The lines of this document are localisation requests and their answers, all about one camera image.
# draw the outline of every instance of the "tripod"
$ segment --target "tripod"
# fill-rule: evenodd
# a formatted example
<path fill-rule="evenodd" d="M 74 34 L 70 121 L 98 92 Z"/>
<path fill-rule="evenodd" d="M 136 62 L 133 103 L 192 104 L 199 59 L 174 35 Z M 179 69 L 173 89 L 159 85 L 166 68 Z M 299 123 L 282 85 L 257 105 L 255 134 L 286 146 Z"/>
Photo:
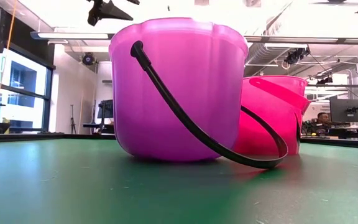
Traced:
<path fill-rule="evenodd" d="M 73 134 L 73 131 L 75 134 L 77 134 L 77 131 L 75 131 L 75 123 L 74 123 L 74 105 L 71 106 L 71 134 Z"/>

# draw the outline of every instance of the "man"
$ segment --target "man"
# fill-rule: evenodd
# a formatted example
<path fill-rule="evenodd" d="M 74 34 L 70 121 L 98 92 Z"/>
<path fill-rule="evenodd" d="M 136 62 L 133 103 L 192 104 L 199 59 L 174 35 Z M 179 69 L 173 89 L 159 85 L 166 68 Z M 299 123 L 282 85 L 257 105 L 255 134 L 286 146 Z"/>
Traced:
<path fill-rule="evenodd" d="M 312 123 L 312 132 L 317 135 L 325 135 L 331 128 L 329 115 L 325 112 L 317 114 L 317 122 Z"/>
<path fill-rule="evenodd" d="M 325 112 L 320 112 L 317 114 L 317 123 L 323 125 L 329 125 L 329 116 Z"/>

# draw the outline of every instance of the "magenta bucket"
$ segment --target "magenta bucket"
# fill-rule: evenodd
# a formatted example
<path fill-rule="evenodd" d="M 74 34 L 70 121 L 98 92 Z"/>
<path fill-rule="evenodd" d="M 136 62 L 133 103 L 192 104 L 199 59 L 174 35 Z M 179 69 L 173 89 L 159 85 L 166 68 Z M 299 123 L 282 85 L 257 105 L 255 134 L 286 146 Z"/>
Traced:
<path fill-rule="evenodd" d="M 288 154 L 299 153 L 302 116 L 310 102 L 304 97 L 308 82 L 289 76 L 245 78 L 241 105 L 265 120 L 284 139 Z M 243 155 L 277 155 L 275 141 L 250 116 L 241 113 L 234 150 Z"/>
<path fill-rule="evenodd" d="M 170 93 L 209 136 L 232 149 L 239 130 L 247 44 L 237 31 L 188 18 L 154 19 L 111 40 L 114 126 L 121 147 L 136 157 L 200 161 L 220 155 L 187 130 L 131 57 L 144 51 Z"/>

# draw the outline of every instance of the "computer monitor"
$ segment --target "computer monitor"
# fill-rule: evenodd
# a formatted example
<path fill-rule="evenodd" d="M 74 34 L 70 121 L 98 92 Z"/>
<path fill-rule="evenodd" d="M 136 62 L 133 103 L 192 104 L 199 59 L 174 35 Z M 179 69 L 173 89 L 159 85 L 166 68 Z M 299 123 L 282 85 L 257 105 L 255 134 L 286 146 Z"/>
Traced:
<path fill-rule="evenodd" d="M 358 122 L 358 100 L 329 99 L 332 122 Z"/>
<path fill-rule="evenodd" d="M 102 111 L 103 111 L 103 104 L 104 104 L 104 118 L 113 118 L 112 112 L 112 100 L 102 100 L 99 105 L 98 111 L 98 118 L 102 118 Z"/>

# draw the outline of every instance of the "table surface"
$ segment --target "table surface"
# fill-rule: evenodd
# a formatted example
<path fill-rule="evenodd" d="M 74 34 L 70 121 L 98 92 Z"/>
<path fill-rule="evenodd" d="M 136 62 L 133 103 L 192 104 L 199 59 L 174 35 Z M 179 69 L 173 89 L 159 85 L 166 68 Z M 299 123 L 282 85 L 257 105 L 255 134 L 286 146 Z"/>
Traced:
<path fill-rule="evenodd" d="M 358 149 L 302 144 L 262 171 L 141 162 L 110 140 L 4 142 L 0 223 L 358 223 Z"/>

